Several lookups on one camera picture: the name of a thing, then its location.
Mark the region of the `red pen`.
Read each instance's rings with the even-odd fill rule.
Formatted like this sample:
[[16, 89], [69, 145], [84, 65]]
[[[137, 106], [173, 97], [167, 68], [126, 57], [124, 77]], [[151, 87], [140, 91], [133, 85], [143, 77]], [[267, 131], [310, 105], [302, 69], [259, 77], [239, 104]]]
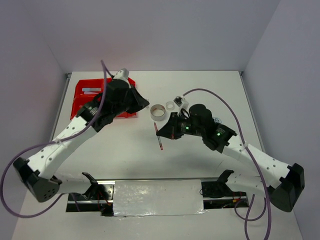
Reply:
[[156, 137], [157, 137], [157, 140], [158, 140], [159, 148], [160, 148], [161, 151], [163, 151], [164, 148], [163, 148], [163, 144], [162, 144], [161, 138], [160, 138], [160, 136], [158, 136], [158, 127], [157, 127], [156, 122], [153, 122], [153, 125], [154, 125], [154, 129], [155, 129]]

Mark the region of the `pink highlighter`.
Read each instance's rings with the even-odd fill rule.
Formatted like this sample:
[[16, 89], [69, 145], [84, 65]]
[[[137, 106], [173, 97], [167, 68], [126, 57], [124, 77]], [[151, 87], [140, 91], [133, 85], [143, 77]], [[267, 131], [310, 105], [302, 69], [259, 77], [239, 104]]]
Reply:
[[84, 95], [96, 95], [98, 93], [99, 92], [93, 92], [93, 91], [85, 91], [85, 92], [83, 92]]

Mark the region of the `blue highlighter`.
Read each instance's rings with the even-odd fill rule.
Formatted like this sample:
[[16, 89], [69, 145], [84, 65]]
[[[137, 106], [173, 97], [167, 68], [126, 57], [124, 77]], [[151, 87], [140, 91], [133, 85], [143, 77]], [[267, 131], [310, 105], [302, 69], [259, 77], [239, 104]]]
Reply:
[[83, 92], [100, 92], [102, 89], [99, 87], [84, 87], [82, 88]]

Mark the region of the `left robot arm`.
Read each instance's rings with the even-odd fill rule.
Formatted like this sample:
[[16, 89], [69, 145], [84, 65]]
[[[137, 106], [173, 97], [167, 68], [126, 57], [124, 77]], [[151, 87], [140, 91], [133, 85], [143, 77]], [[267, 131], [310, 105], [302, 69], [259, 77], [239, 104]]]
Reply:
[[77, 112], [50, 144], [28, 159], [19, 157], [13, 162], [21, 182], [40, 203], [62, 193], [79, 193], [88, 200], [95, 198], [104, 188], [89, 173], [56, 176], [56, 171], [78, 147], [111, 124], [116, 116], [124, 112], [137, 113], [149, 104], [132, 84], [113, 79], [103, 93]]

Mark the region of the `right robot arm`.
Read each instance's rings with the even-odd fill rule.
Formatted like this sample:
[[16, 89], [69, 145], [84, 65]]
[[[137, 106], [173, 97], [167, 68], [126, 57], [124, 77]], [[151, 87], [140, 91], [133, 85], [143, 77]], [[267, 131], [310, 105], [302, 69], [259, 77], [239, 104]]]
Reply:
[[156, 135], [171, 140], [183, 135], [201, 137], [210, 150], [257, 171], [257, 177], [245, 177], [236, 175], [233, 170], [225, 170], [217, 184], [217, 190], [223, 196], [232, 192], [249, 192], [268, 197], [276, 208], [291, 212], [305, 188], [302, 166], [279, 161], [242, 140], [231, 128], [216, 123], [211, 111], [203, 104], [192, 105], [188, 116], [172, 112]]

